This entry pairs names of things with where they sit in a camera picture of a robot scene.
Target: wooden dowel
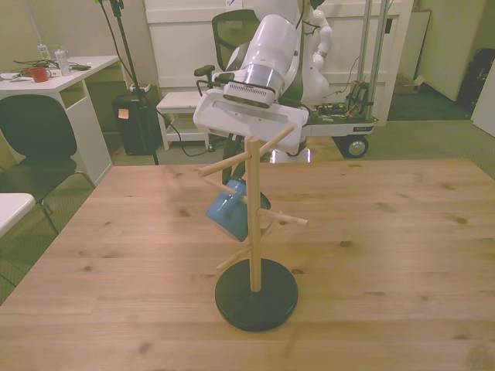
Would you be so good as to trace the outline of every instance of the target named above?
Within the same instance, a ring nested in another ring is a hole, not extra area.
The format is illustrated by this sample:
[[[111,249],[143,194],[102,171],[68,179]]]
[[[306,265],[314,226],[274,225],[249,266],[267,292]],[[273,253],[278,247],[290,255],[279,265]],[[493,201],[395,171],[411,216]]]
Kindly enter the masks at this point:
[[[278,133],[275,137],[267,141],[260,149],[260,156],[264,155],[266,152],[274,148],[283,138],[291,134],[294,131],[294,129],[295,128],[292,125],[288,126],[283,131]]]
[[[214,172],[219,172],[221,170],[224,170],[225,168],[230,168],[231,166],[234,166],[238,164],[239,162],[243,162],[248,160],[251,157],[249,153],[247,152],[242,152],[239,155],[235,155],[233,157],[227,158],[225,160],[216,162],[212,165],[205,166],[204,168],[201,168],[198,170],[198,173],[200,176],[207,176],[210,174],[213,174]]]
[[[277,220],[272,220],[270,222],[270,224],[268,224],[268,226],[266,227],[266,230],[261,235],[261,242],[263,242],[268,236],[270,236],[271,232],[273,231],[273,229],[277,225],[278,225],[278,221]],[[236,261],[238,261],[239,259],[241,259],[245,254],[251,252],[251,248],[252,248],[251,244],[248,244],[244,249],[236,252],[234,255],[232,255],[231,257],[229,257],[222,264],[219,264],[218,267],[217,267],[217,269],[219,271],[224,271],[230,265],[232,265],[233,263],[235,263]]]
[[[246,151],[251,157],[246,161],[247,175],[247,220],[249,241],[252,245],[249,259],[251,291],[261,290],[261,231],[258,210],[260,200],[260,139],[249,137],[244,140]]]
[[[276,213],[274,211],[266,210],[266,209],[259,209],[258,214],[262,216],[267,216],[269,218],[278,220],[279,222],[286,222],[286,223],[291,223],[291,224],[297,224],[299,226],[307,226],[309,221],[296,218],[294,216],[289,216],[285,215],[282,213]]]
[[[210,178],[205,178],[204,180],[206,183],[210,184],[213,187],[218,188],[222,192],[226,192],[229,195],[235,194],[235,191],[231,187],[229,187],[228,185],[224,185],[222,183],[215,182],[214,180],[212,180]],[[248,203],[248,198],[246,196],[242,196],[241,200],[243,203],[246,203],[246,204]]]
[[[236,252],[234,255],[229,257],[226,261],[224,261],[222,264],[218,265],[217,269],[219,271],[224,271],[226,268],[228,268],[230,265],[241,259],[245,254],[249,253],[251,251],[251,244],[247,245],[244,249]]]

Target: red cup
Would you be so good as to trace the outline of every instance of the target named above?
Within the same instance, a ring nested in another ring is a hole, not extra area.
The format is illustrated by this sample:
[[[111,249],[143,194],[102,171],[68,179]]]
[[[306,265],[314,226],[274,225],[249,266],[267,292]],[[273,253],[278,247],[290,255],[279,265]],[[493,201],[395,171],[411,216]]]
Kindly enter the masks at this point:
[[[51,72],[45,67],[32,67],[29,71],[35,83],[44,83],[52,76]]]

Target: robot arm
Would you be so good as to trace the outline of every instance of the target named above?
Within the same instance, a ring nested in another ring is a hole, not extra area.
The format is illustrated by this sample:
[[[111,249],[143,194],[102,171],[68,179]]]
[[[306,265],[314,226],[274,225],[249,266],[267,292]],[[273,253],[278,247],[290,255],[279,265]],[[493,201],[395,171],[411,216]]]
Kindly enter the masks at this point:
[[[323,64],[325,63],[325,58],[328,56],[328,53],[333,46],[333,30],[326,20],[325,13],[321,10],[314,11],[312,15],[312,24],[320,27],[320,44],[318,46],[318,50],[316,50],[313,56],[313,62],[318,71],[321,71]]]
[[[321,0],[254,2],[261,24],[237,70],[216,74],[216,87],[203,94],[193,118],[199,129],[268,141],[293,126],[278,147],[297,153],[309,118],[305,105],[321,104],[329,94],[329,83],[319,70],[332,45],[332,29],[322,12],[315,16],[314,2]],[[308,32],[311,26],[306,24],[315,20],[321,27],[317,35]],[[318,36],[322,42],[314,53]]]

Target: mesh chair back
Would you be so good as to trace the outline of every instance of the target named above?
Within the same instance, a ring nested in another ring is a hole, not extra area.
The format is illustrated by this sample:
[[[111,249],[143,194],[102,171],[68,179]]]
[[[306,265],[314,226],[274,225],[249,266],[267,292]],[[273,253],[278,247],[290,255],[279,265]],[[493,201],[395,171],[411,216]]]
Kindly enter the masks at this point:
[[[0,100],[0,130],[27,158],[69,158],[76,138],[62,105],[43,95],[15,95]]]
[[[217,49],[218,66],[225,71],[235,49],[249,43],[256,33],[260,21],[254,10],[242,9],[225,12],[212,20],[213,37]]]

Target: black wheel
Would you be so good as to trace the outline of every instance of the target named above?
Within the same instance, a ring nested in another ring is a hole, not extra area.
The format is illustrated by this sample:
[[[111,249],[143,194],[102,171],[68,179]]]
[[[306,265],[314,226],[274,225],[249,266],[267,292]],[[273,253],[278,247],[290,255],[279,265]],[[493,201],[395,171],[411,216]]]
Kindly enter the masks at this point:
[[[334,137],[333,141],[345,158],[362,158],[370,148],[370,144],[364,135]]]

